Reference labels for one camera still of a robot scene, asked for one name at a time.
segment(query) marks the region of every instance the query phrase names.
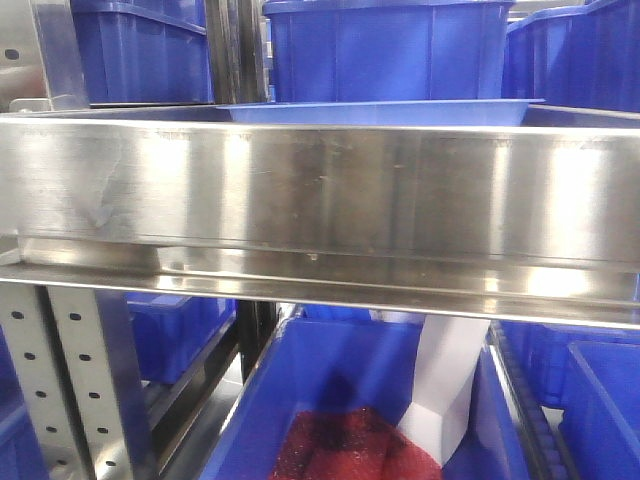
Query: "perforated metal post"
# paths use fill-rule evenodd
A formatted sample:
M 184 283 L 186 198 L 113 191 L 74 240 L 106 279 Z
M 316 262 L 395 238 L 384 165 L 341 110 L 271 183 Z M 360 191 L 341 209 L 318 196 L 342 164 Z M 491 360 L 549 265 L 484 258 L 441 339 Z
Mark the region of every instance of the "perforated metal post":
M 0 2 L 0 112 L 89 108 L 69 0 Z
M 0 283 L 0 312 L 51 478 L 95 479 L 46 289 Z
M 48 290 L 98 480 L 157 478 L 123 294 Z
M 278 324 L 276 304 L 239 300 L 237 307 L 242 378 L 247 380 Z

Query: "metal shelf frame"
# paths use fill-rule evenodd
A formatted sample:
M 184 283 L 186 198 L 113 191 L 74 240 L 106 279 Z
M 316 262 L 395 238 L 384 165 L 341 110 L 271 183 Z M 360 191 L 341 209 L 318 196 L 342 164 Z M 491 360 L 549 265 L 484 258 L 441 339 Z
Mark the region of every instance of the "metal shelf frame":
M 152 480 L 179 448 L 158 448 L 123 290 L 248 301 L 237 337 L 202 355 L 200 400 L 238 341 L 245 376 L 256 362 L 276 320 L 255 301 L 636 325 L 640 117 L 533 107 L 519 128 L 384 128 L 223 116 L 0 118 L 0 234 L 16 239 L 0 255 L 1 321 L 54 478 Z

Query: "hole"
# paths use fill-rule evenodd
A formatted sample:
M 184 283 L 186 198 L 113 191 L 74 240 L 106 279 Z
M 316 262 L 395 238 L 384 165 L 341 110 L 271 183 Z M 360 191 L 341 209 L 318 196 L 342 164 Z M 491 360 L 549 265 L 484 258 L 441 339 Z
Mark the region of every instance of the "hole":
M 4 56 L 7 58 L 7 60 L 17 60 L 20 58 L 20 52 L 14 48 L 7 48 L 4 51 Z

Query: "stainless steel beam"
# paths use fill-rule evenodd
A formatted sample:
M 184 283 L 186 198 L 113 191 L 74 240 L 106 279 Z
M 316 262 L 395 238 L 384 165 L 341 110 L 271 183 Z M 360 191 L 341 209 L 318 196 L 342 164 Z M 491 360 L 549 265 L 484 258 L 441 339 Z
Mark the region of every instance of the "stainless steel beam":
M 0 112 L 88 107 L 69 0 L 0 2 Z
M 156 479 L 124 296 L 60 287 L 48 291 L 97 479 Z
M 0 233 L 640 262 L 640 131 L 0 119 Z
M 526 119 L 632 128 L 207 122 L 220 115 L 0 118 L 0 233 L 39 239 L 0 276 L 637 323 L 637 115 Z
M 52 480 L 95 479 L 46 289 L 0 283 L 0 309 Z

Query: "stainless steel shelf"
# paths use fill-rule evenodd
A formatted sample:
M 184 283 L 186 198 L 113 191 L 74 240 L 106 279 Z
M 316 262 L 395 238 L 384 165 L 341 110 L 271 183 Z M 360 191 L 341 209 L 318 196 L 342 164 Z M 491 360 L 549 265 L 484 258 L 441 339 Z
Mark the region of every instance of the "stainless steel shelf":
M 26 239 L 0 278 L 637 321 L 638 115 L 532 107 L 510 128 L 224 118 L 212 106 L 0 118 L 0 233 Z

